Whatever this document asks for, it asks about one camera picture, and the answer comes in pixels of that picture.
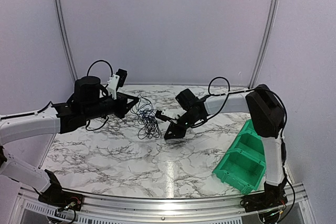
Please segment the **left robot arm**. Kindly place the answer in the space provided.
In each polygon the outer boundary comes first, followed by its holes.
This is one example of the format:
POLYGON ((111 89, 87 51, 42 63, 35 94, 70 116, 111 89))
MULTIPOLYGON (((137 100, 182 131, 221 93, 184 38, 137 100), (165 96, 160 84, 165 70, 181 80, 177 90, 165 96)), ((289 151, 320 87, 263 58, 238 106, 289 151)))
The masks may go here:
POLYGON ((124 118, 139 98, 118 92, 127 78, 126 70, 110 73, 106 85, 89 74, 76 80, 73 94, 65 103, 49 102, 37 111, 1 116, 1 175, 35 189, 41 202, 61 206, 71 199, 79 200, 63 190, 53 172, 15 158, 4 146, 34 136, 73 132, 97 118, 124 118))

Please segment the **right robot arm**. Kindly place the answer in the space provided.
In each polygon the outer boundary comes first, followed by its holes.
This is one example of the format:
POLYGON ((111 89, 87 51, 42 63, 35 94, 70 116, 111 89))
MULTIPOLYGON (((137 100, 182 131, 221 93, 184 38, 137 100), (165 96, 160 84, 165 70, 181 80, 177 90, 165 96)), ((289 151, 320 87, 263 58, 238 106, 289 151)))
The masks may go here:
POLYGON ((284 195, 288 182, 285 172, 287 158, 284 143, 284 129, 287 111, 281 98, 267 85, 244 91, 228 91, 198 98, 190 89, 181 91, 176 101, 184 110, 177 115, 167 111, 156 111, 155 117, 170 124, 164 135, 165 140, 183 138, 187 129, 199 127, 220 113, 248 113, 255 132, 261 138, 266 159, 266 181, 264 192, 255 197, 246 196, 247 205, 273 206, 284 195))

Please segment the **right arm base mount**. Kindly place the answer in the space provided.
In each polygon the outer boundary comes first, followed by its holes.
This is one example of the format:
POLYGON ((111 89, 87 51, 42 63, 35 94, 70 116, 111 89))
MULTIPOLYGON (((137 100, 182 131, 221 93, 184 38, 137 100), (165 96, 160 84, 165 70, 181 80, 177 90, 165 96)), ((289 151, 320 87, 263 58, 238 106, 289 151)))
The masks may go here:
POLYGON ((288 202, 285 193, 285 185, 285 180, 278 186, 264 182, 263 192, 243 196, 240 205, 246 212, 260 211, 282 206, 288 202))

